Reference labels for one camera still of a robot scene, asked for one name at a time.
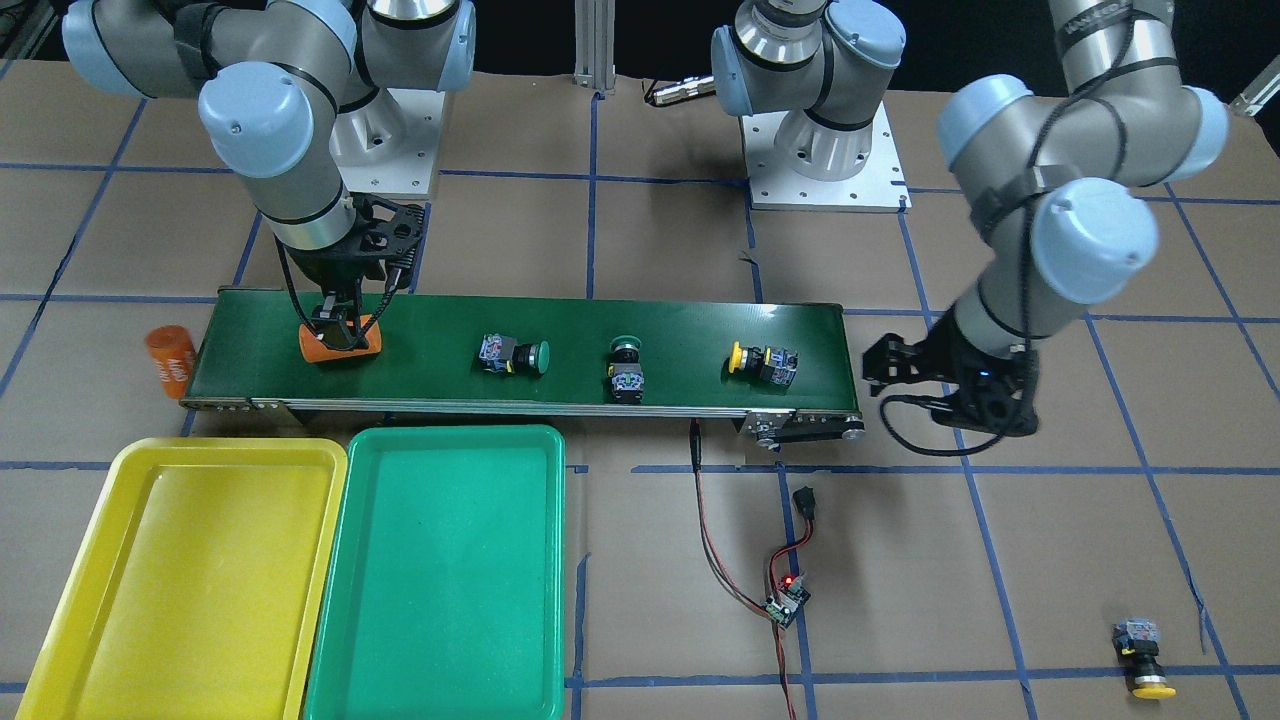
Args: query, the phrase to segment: orange plastic cup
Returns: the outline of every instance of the orange plastic cup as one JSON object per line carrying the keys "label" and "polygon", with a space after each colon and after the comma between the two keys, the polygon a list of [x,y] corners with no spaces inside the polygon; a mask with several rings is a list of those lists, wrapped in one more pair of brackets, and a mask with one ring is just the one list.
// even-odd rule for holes
{"label": "orange plastic cup", "polygon": [[191,333],[182,325],[165,325],[147,333],[147,351],[155,363],[156,375],[164,393],[180,400],[187,393],[191,368],[196,363],[196,348]]}

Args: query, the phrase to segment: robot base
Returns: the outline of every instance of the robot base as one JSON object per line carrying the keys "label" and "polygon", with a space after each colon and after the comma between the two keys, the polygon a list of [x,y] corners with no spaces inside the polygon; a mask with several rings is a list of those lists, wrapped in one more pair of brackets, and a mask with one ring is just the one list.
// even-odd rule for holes
{"label": "robot base", "polygon": [[[399,122],[387,123],[376,113],[384,110],[378,101],[338,118],[348,126],[348,137],[370,135],[370,127],[403,123],[404,133],[385,141],[367,142],[360,152],[334,152],[342,179],[352,192],[369,192],[392,200],[430,199],[435,183],[436,155],[444,124],[444,92],[430,90],[392,88],[396,100],[389,109],[399,113]],[[334,127],[334,135],[344,132]]]}
{"label": "robot base", "polygon": [[874,145],[856,176],[837,182],[815,181],[796,173],[781,158],[773,138],[786,113],[742,118],[742,149],[751,179],[751,206],[758,210],[817,210],[842,213],[897,213],[911,206],[902,163],[881,104],[876,110]]}

